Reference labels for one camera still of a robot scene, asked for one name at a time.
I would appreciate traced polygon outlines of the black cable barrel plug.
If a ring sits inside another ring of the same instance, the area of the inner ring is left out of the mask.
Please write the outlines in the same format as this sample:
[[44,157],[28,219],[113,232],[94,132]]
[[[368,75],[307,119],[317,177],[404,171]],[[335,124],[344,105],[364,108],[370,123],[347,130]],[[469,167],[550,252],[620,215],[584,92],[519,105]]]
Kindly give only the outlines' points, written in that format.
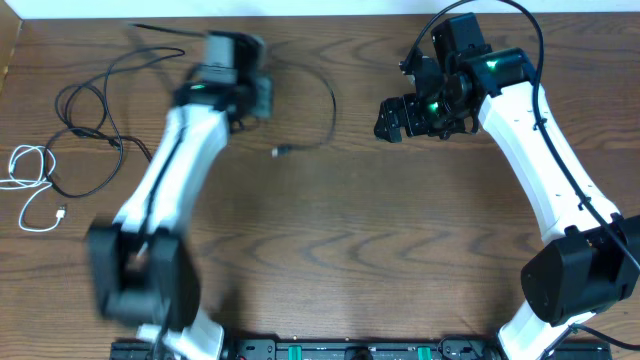
[[106,135],[105,133],[97,129],[93,129],[89,127],[68,127],[55,132],[44,145],[44,149],[47,151],[52,149],[52,146],[60,137],[62,137],[66,133],[72,133],[80,138],[106,141],[112,148],[118,151],[118,160],[116,162],[116,165],[113,171],[107,176],[107,178],[98,186],[96,186],[94,189],[91,189],[87,192],[80,193],[80,194],[71,194],[64,191],[53,179],[52,174],[45,176],[45,179],[51,185],[51,188],[55,192],[57,192],[59,195],[69,199],[79,199],[79,198],[88,197],[102,190],[106,185],[108,185],[113,180],[113,178],[118,174],[118,172],[121,169],[121,166],[124,162],[124,143],[125,142],[131,142],[135,144],[138,147],[138,149],[142,152],[142,154],[144,155],[144,157],[148,162],[152,160],[152,154],[149,148],[144,144],[142,140],[134,136],[121,135],[118,131],[118,128],[115,128],[115,132],[116,132],[115,135]]

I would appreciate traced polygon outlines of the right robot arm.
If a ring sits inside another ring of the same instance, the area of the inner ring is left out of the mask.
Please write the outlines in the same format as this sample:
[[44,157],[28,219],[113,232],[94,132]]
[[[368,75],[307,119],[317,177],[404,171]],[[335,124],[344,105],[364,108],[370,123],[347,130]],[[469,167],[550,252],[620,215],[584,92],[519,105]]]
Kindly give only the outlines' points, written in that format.
[[437,14],[400,63],[412,93],[382,102],[374,135],[398,143],[487,132],[534,211],[543,249],[521,270],[524,302],[501,327],[492,357],[547,359],[588,321],[628,299],[639,280],[639,220],[595,185],[557,125],[543,64],[519,48],[494,50],[472,13]]

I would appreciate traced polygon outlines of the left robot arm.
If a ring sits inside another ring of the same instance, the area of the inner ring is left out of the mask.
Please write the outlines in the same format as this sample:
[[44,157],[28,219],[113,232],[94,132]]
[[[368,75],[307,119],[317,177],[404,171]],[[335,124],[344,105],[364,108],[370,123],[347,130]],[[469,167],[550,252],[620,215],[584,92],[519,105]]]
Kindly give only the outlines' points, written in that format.
[[223,326],[201,307],[186,246],[194,205],[232,126],[272,114],[266,45],[241,32],[202,36],[204,59],[172,93],[157,152],[111,223],[94,221],[88,253],[100,315],[137,329],[147,358],[224,359]]

